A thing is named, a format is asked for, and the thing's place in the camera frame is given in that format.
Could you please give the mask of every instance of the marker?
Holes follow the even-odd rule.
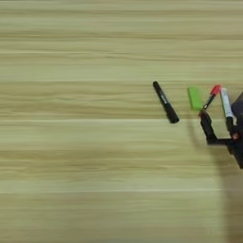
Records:
[[[229,132],[233,132],[234,127],[234,115],[232,112],[231,104],[229,101],[228,90],[225,87],[222,87],[220,90],[221,100],[224,108],[224,115],[226,119],[226,125]]]
[[[208,101],[203,105],[203,109],[206,110],[209,105],[212,103],[212,101],[214,100],[214,98],[216,97],[216,95],[220,92],[221,89],[221,85],[217,84],[213,87],[213,89],[210,92],[210,97],[208,99]]]
[[[164,110],[167,114],[167,117],[170,121],[170,123],[177,123],[179,121],[178,115],[172,105],[170,104],[169,100],[165,96],[164,92],[162,91],[161,87],[159,86],[159,83],[157,81],[153,82],[153,87],[155,88],[159,99],[164,107]]]

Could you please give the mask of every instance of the black marker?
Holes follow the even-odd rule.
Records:
[[[167,97],[165,96],[164,92],[160,88],[159,83],[157,81],[154,81],[153,87],[155,88],[155,90],[159,96],[159,99],[166,111],[168,119],[170,120],[171,123],[177,123],[179,121],[178,115],[177,115],[176,111],[174,110],[174,108],[172,107],[172,105],[170,104]]]

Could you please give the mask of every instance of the table surface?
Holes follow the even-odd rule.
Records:
[[[242,25],[242,1],[0,1],[0,242],[242,243],[242,171],[187,97],[243,91]]]

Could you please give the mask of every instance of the red cap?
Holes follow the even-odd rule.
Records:
[[[211,95],[217,95],[220,92],[221,89],[221,85],[217,84],[213,87],[212,91],[211,91]]]

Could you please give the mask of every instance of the pen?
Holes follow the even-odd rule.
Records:
[[[231,104],[229,101],[228,90],[225,87],[222,87],[220,90],[221,100],[224,108],[224,115],[226,119],[226,125],[229,132],[233,132],[234,127],[234,115],[232,112]]]
[[[155,88],[159,99],[164,107],[164,110],[167,114],[167,117],[170,121],[170,123],[177,123],[179,121],[178,115],[172,105],[170,104],[169,100],[165,96],[164,92],[162,91],[161,87],[159,86],[159,83],[157,81],[153,82],[153,87]]]

